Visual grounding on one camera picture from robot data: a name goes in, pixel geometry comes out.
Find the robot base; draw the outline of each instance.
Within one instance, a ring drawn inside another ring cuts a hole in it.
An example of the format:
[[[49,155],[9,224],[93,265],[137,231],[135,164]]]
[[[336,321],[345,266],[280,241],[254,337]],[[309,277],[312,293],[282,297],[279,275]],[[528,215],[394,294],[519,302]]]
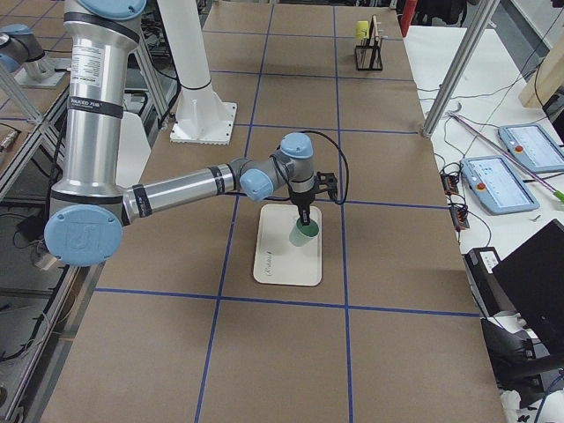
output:
[[[267,204],[261,210],[253,276],[261,284],[316,286],[322,277],[321,211],[311,207],[319,234],[299,247],[292,239],[298,220],[294,205]]]
[[[55,69],[69,69],[71,66],[70,59],[53,58],[49,57],[49,61],[54,65]],[[42,79],[41,81],[35,80],[29,76],[26,67],[22,67],[15,76],[16,82],[24,88],[56,88],[61,82],[65,71],[56,71],[53,75]]]
[[[195,92],[182,89],[170,140],[177,143],[229,144],[236,113],[237,105],[222,102],[211,86]]]

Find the white table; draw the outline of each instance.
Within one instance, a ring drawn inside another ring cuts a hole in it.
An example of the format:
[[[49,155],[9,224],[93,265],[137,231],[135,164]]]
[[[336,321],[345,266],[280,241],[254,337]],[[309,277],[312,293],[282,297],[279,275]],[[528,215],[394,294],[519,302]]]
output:
[[[464,28],[453,27],[412,26],[410,28],[405,45],[418,88],[426,90],[438,88],[464,36],[464,31]],[[476,48],[455,90],[454,96],[493,93],[504,86],[513,84],[519,75],[519,70],[501,43],[497,33],[493,29],[488,29]],[[455,109],[456,104],[460,102],[462,104],[460,115],[468,117],[475,122],[488,121],[498,126],[533,122],[542,118],[545,114],[540,109],[523,108],[521,106],[517,97],[524,86],[525,81],[523,79],[519,80],[509,90],[503,102],[501,100],[507,90],[501,90],[495,95],[487,97],[452,100],[447,109]],[[436,92],[427,93],[419,91],[419,98],[421,99],[421,106],[424,112],[427,112],[433,104],[431,100],[425,99],[431,99],[435,96]],[[462,158],[462,154],[444,141],[444,124],[445,120],[441,120],[433,134],[434,150],[444,157],[447,163],[459,161]],[[548,119],[539,122],[539,124],[561,144],[560,138]],[[493,141],[497,140],[496,132],[497,130],[493,127],[486,126],[483,129],[483,133]],[[461,127],[459,123],[452,119],[448,122],[447,140],[451,144],[466,152],[471,145],[472,139],[473,136]],[[495,150],[476,140],[466,157],[494,154],[497,154]],[[441,168],[442,160],[437,159],[437,165]],[[523,178],[529,179],[527,175],[523,175]],[[556,189],[564,189],[564,176],[553,178],[549,182]],[[539,209],[493,216],[479,204],[478,199],[469,192],[468,188],[464,187],[469,210],[478,214],[491,227],[493,236],[490,245],[496,248],[501,259],[519,247],[550,220],[557,218],[564,221],[564,204],[560,203],[556,197],[553,197],[536,182],[528,184],[528,188],[540,202],[541,207]],[[460,237],[462,253],[466,253],[476,247],[484,247],[488,238],[488,232],[483,223],[472,215],[469,217],[469,222],[471,228],[463,231]]]

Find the blue tape line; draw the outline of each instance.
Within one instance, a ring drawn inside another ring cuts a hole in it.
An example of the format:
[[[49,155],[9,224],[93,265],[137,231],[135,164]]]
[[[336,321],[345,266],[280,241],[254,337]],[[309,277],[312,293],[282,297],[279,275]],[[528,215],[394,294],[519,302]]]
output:
[[[97,293],[134,293],[135,295],[151,295],[155,297],[182,297],[182,298],[195,298],[199,300],[216,300],[217,295],[206,295],[203,293],[173,293],[167,291],[145,291],[137,289],[123,289],[123,288],[95,288]]]
[[[266,75],[271,77],[289,77],[289,78],[334,78],[333,75],[308,75],[305,73],[277,73],[277,72],[251,72],[247,70],[210,70],[211,73],[227,73],[234,75]],[[414,82],[409,78],[382,78],[382,77],[338,77],[339,79],[352,79],[360,81],[390,81],[390,82]]]
[[[341,129],[342,132],[373,132],[377,134],[402,134],[402,135],[418,135],[416,130],[349,130]]]
[[[346,200],[347,204],[362,204],[362,205],[382,205],[388,207],[407,207],[411,209],[431,209],[431,210],[448,210],[447,205],[427,205],[427,204],[402,204],[402,203],[382,203],[377,201],[361,201],[361,200]]]
[[[4,18],[7,18],[8,16],[12,16],[11,13],[13,11],[15,11],[16,9],[18,9],[18,7],[24,3],[24,0],[19,0],[18,4],[16,4],[14,7],[12,7],[11,9],[9,9],[1,18],[0,18],[0,22],[4,20]]]
[[[230,33],[230,34],[240,34],[240,35],[266,35],[266,33],[253,33],[253,32],[238,32],[238,31],[222,31],[220,29],[204,29],[203,33]]]
[[[308,302],[308,301],[287,301],[287,300],[269,300],[266,298],[244,298],[244,297],[221,297],[222,301],[234,302],[252,302],[258,304],[279,304],[284,306],[301,306],[301,307],[318,307],[318,308],[345,308],[341,304],[331,304],[328,302]]]
[[[11,18],[25,18],[25,19],[60,19],[63,20],[63,17],[57,17],[57,16],[45,16],[46,14],[48,14],[51,9],[53,9],[56,6],[56,2],[53,2],[53,5],[41,16],[31,16],[31,15],[10,15]]]
[[[203,33],[230,33],[241,35],[268,35],[267,33],[253,33],[249,31],[222,31],[220,29],[204,29]],[[304,33],[270,33],[278,37],[303,37],[303,38],[336,38],[337,40],[356,40],[356,37],[344,35],[306,35]],[[402,38],[388,37],[386,41],[403,41]]]
[[[383,311],[386,313],[402,313],[409,315],[450,315],[454,317],[479,317],[479,313],[465,313],[459,311],[419,310],[416,308],[388,308],[371,306],[349,306],[351,310]]]
[[[341,148],[341,113],[339,104],[339,90],[338,90],[338,46],[337,46],[337,17],[336,9],[333,7],[333,48],[335,50],[335,92],[337,95],[337,142]],[[343,163],[341,158],[338,160],[338,173],[339,173],[339,188],[340,197],[343,196]],[[346,380],[347,380],[347,396],[348,396],[348,409],[349,409],[349,423],[354,422],[354,398],[353,398],[353,359],[351,355],[351,323],[349,316],[349,286],[348,286],[348,273],[346,261],[346,226],[345,226],[345,207],[341,205],[341,245],[343,251],[343,291],[345,299],[345,349],[346,349]]]
[[[467,313],[463,311],[441,311],[441,310],[422,310],[418,308],[391,308],[391,307],[377,307],[377,306],[361,306],[335,304],[330,302],[313,302],[313,301],[292,301],[292,300],[273,300],[267,298],[250,298],[250,297],[235,297],[235,296],[218,296],[209,295],[205,293],[175,293],[170,291],[147,291],[142,289],[124,289],[124,288],[95,288],[97,293],[124,293],[130,295],[148,295],[153,297],[181,297],[191,298],[195,300],[221,300],[232,302],[249,302],[256,304],[279,304],[283,306],[298,306],[298,307],[316,307],[316,308],[349,308],[354,310],[376,311],[383,313],[400,313],[409,315],[451,315],[455,317],[479,317],[478,313]]]
[[[271,30],[271,23],[272,23],[272,15],[273,14],[274,14],[274,6],[271,6],[271,15],[270,15],[269,21],[268,21],[267,35],[266,35],[266,38],[264,40],[263,58],[261,60],[261,68],[260,68],[261,72],[263,71],[263,67],[264,67],[264,57],[266,56],[266,46],[268,44],[268,33]],[[249,127],[249,133],[247,134],[247,143],[245,145],[245,156],[247,156],[247,153],[249,151],[250,136],[251,136],[251,132],[253,130],[252,123],[255,120],[256,102],[257,102],[257,99],[258,99],[258,92],[259,92],[259,89],[260,89],[260,84],[261,84],[261,75],[258,76],[258,80],[256,81],[255,100],[254,100],[254,103],[253,103],[253,110],[252,110],[251,117],[250,117],[251,126]],[[196,415],[194,416],[194,423],[199,423],[200,413],[202,412],[202,404],[204,402],[204,393],[205,393],[205,384],[206,384],[207,377],[208,377],[210,360],[212,358],[213,339],[215,338],[215,330],[216,330],[216,327],[217,327],[217,324],[218,324],[219,308],[221,306],[221,294],[223,292],[223,285],[225,284],[225,280],[226,280],[227,264],[229,262],[229,254],[231,252],[231,242],[233,240],[233,233],[234,233],[234,229],[235,229],[235,221],[237,219],[237,210],[239,208],[239,199],[240,199],[239,197],[235,198],[233,216],[231,218],[231,227],[229,228],[229,236],[227,238],[226,254],[225,254],[225,258],[224,258],[224,262],[223,262],[223,269],[221,270],[221,281],[219,282],[218,299],[217,299],[217,302],[216,302],[215,311],[213,313],[213,320],[211,322],[210,340],[208,342],[208,349],[207,349],[207,353],[205,355],[204,371],[202,373],[202,381],[200,383],[200,392],[198,394]]]
[[[286,125],[267,125],[262,123],[251,123],[249,126],[255,128],[274,128],[274,129],[285,129],[285,130],[332,130],[335,132],[337,128],[304,128],[297,126],[286,126]]]
[[[215,304],[215,310],[213,312],[213,320],[211,321],[211,331],[210,331],[210,338],[208,340],[208,347],[207,352],[205,354],[205,363],[204,363],[204,370],[202,372],[202,381],[200,382],[200,391],[197,397],[197,408],[196,408],[196,415],[194,416],[194,422],[198,423],[200,420],[200,413],[202,412],[202,403],[204,402],[204,392],[205,392],[205,383],[208,378],[208,370],[210,368],[210,360],[212,359],[212,348],[213,348],[213,340],[215,338],[215,330],[218,325],[218,316],[219,316],[219,308],[221,306],[221,293],[223,291],[223,285],[226,280],[226,270],[227,270],[227,263],[229,262],[229,253],[231,251],[231,242],[233,240],[233,232],[235,229],[235,220],[237,219],[237,209],[239,205],[239,198],[235,198],[235,204],[233,208],[233,215],[231,217],[231,226],[229,229],[229,235],[227,237],[227,246],[226,246],[226,253],[223,259],[223,268],[221,269],[221,280],[219,281],[219,290]]]
[[[4,101],[4,103],[2,103],[2,106],[0,106],[0,112],[1,112],[1,111],[2,111],[2,109],[3,109],[3,108],[4,108],[5,106],[6,106],[6,104],[8,104],[8,101],[10,101],[10,99],[8,99],[8,100],[5,100],[5,101]],[[9,117],[5,117],[5,116],[2,116],[2,119],[5,119],[5,120],[10,120],[10,121],[12,120],[11,118],[9,118]]]
[[[392,81],[392,82],[415,82],[413,79],[406,78],[378,78],[378,77],[339,77],[339,79],[356,79],[361,81]]]
[[[274,128],[285,130],[330,130],[333,132],[366,132],[368,134],[398,134],[398,135],[418,135],[418,132],[413,130],[344,130],[338,128],[316,128],[304,126],[289,126],[289,125],[269,125],[265,123],[236,123],[235,126],[250,126],[254,128]]]
[[[33,25],[30,26],[30,29],[33,29],[34,26],[36,26],[37,24],[39,24],[41,22],[42,19],[59,19],[59,18],[51,18],[50,16],[45,16],[47,15],[50,11],[52,11],[55,6],[57,5],[58,2],[53,2],[53,4],[51,5],[51,7],[49,7],[45,13],[43,13],[41,16],[39,16],[39,19],[33,23]]]

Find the black device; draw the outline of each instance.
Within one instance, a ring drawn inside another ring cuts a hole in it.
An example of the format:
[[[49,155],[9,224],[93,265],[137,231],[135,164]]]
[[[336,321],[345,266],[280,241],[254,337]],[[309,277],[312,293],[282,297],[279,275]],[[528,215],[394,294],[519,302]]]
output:
[[[495,279],[493,268],[501,259],[494,247],[471,249],[464,254],[464,260],[486,307],[484,312],[495,315],[500,311],[516,309]]]
[[[493,268],[551,354],[564,353],[564,226],[554,219]]]

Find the silver arm segment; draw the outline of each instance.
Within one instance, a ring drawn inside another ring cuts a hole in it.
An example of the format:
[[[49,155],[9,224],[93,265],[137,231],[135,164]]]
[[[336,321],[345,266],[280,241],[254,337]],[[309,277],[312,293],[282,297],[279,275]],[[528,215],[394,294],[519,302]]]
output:
[[[290,134],[285,139],[289,137],[310,143],[303,134]],[[260,201],[285,186],[286,181],[292,191],[312,190],[315,187],[313,158],[291,158],[276,150],[265,161],[236,159],[229,164],[208,167],[168,181],[135,185],[123,193],[123,223],[129,224],[155,212],[226,194],[238,188],[251,199]]]

